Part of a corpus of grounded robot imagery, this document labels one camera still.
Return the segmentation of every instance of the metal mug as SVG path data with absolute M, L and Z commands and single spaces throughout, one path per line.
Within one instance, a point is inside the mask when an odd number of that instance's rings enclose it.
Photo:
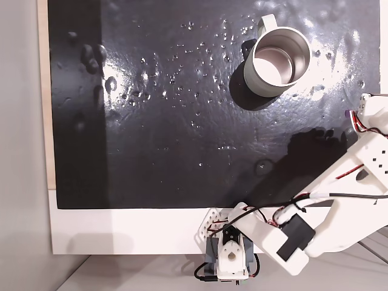
M 244 65 L 248 88 L 262 97 L 275 97 L 295 85 L 309 68 L 312 52 L 299 31 L 278 27 L 273 14 L 258 24 L 258 40 Z

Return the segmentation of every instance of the black tabletop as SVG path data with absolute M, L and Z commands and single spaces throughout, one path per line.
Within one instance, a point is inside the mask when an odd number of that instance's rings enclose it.
M 291 198 L 354 142 L 344 111 L 380 91 L 379 7 L 49 0 L 58 207 Z M 306 36 L 313 59 L 307 82 L 261 98 L 246 87 L 243 66 L 270 13 Z

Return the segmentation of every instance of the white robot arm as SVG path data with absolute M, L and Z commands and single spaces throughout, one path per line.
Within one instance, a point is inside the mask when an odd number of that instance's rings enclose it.
M 362 94 L 358 112 L 350 111 L 349 116 L 358 141 L 290 202 L 278 205 L 272 219 L 267 220 L 260 207 L 241 202 L 227 214 L 227 221 L 217 221 L 224 224 L 214 224 L 217 229 L 207 245 L 218 267 L 211 281 L 248 278 L 243 235 L 297 275 L 310 257 L 342 251 L 388 225 L 388 96 Z M 327 200 L 333 201 L 329 213 L 311 228 L 301 212 Z M 238 240 L 225 239 L 228 227 L 241 233 Z M 231 253 L 237 256 L 229 258 Z

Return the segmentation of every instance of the cup rim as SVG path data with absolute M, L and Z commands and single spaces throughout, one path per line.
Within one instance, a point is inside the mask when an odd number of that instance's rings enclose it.
M 273 32 L 273 31 L 275 31 L 275 30 L 278 30 L 278 29 L 291 30 L 291 31 L 293 31 L 293 32 L 295 32 L 295 33 L 297 33 L 297 34 L 299 34 L 299 35 L 303 38 L 304 42 L 307 44 L 307 47 L 309 48 L 309 63 L 308 63 L 308 65 L 307 65 L 306 71 L 303 73 L 303 75 L 302 75 L 299 79 L 297 79 L 297 80 L 295 80 L 295 81 L 293 81 L 293 82 L 291 82 L 291 83 L 276 85 L 276 84 L 271 84 L 271 83 L 265 81 L 262 77 L 260 77 L 260 75 L 259 75 L 258 72 L 256 71 L 255 65 L 253 65 L 253 58 L 254 58 L 254 55 L 255 55 L 255 52 L 256 52 L 257 45 L 259 44 L 260 40 L 261 40 L 263 37 L 265 37 L 266 34 L 268 34 L 268 33 L 270 33 L 270 32 Z M 297 29 L 295 29 L 295 28 L 292 28 L 292 27 L 288 27 L 288 26 L 277 26 L 276 29 L 270 30 L 269 32 L 265 32 L 262 36 L 259 37 L 259 39 L 256 41 L 256 44 L 252 47 L 252 66 L 253 66 L 253 71 L 255 72 L 255 75 L 256 75 L 258 78 L 260 78 L 260 80 L 262 80 L 262 81 L 265 82 L 266 84 L 271 85 L 271 86 L 273 86 L 273 87 L 288 87 L 288 86 L 293 86 L 293 85 L 295 85 L 297 82 L 299 82 L 299 81 L 306 75 L 307 71 L 309 70 L 309 68 L 310 68 L 310 63 L 311 63 L 311 58 L 312 58 L 312 50 L 311 50 L 310 42 L 307 40 L 307 38 L 306 38 L 299 30 L 297 30 Z

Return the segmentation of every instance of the mug handle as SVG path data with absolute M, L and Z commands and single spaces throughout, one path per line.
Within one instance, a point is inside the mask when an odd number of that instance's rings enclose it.
M 258 26 L 259 26 L 258 38 L 260 38 L 263 34 L 276 29 L 278 27 L 278 24 L 276 23 L 275 15 L 268 14 L 263 16 L 262 18 L 260 18 Z

